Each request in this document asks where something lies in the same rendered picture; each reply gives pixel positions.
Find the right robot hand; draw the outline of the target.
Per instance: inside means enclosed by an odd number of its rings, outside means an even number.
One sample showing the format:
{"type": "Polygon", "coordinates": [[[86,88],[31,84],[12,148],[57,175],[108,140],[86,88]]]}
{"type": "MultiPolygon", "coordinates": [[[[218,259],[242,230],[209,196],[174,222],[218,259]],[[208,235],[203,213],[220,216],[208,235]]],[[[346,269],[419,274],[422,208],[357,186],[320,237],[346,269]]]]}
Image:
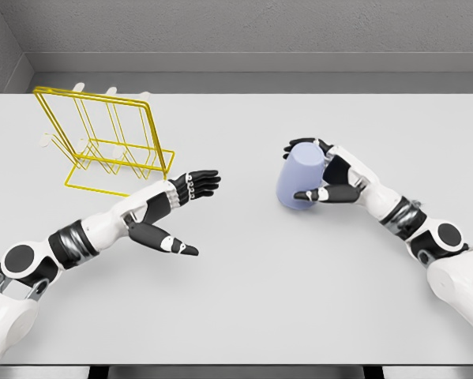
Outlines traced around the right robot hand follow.
{"type": "Polygon", "coordinates": [[[308,202],[361,205],[377,220],[383,220],[400,203],[401,195],[381,184],[378,176],[343,147],[320,138],[303,137],[289,141],[283,150],[286,159],[294,146],[311,143],[325,155],[323,185],[294,194],[294,199],[308,202]]]}

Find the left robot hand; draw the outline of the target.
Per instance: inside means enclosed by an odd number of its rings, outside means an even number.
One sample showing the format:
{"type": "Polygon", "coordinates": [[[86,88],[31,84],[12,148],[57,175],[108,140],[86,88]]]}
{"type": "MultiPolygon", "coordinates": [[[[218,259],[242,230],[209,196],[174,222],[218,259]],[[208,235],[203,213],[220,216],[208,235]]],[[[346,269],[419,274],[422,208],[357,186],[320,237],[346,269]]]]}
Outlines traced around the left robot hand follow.
{"type": "Polygon", "coordinates": [[[197,256],[197,248],[157,227],[155,222],[190,201],[211,197],[220,180],[218,171],[204,170],[158,181],[119,201],[109,211],[82,220],[81,226],[98,252],[111,247],[119,238],[128,237],[160,252],[197,256]]]}

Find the pale blue cup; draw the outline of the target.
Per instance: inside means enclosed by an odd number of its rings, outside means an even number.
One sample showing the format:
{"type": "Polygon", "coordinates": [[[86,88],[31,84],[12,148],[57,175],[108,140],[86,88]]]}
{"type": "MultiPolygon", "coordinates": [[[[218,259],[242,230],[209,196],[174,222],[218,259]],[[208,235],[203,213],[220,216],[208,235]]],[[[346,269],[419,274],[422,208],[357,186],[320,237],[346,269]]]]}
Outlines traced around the pale blue cup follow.
{"type": "Polygon", "coordinates": [[[308,209],[313,202],[294,199],[297,192],[321,186],[325,155],[314,143],[302,142],[292,148],[276,185],[279,202],[295,210],[308,209]]]}

